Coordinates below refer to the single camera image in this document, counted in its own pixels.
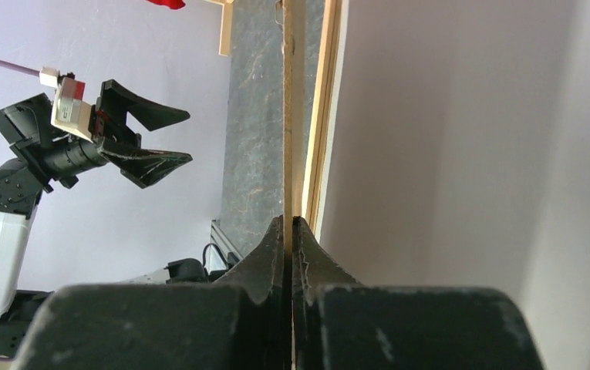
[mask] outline dark granite panel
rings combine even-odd
[[[307,2],[305,144],[323,8],[323,0]],[[244,252],[283,213],[282,94],[282,31],[275,1],[235,0],[221,226]]]

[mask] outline white wall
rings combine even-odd
[[[358,279],[499,288],[590,368],[590,0],[352,1],[328,187]]]
[[[72,71],[92,103],[114,78],[192,115],[154,133],[132,125],[144,146],[194,158],[157,185],[138,189],[113,165],[71,190],[56,184],[40,203],[19,288],[119,281],[200,257],[221,206],[229,58],[217,55],[219,26],[220,7],[202,1],[171,11],[144,0],[0,0],[0,58]],[[51,93],[0,70],[0,109],[41,92]],[[0,164],[11,157],[0,135]]]

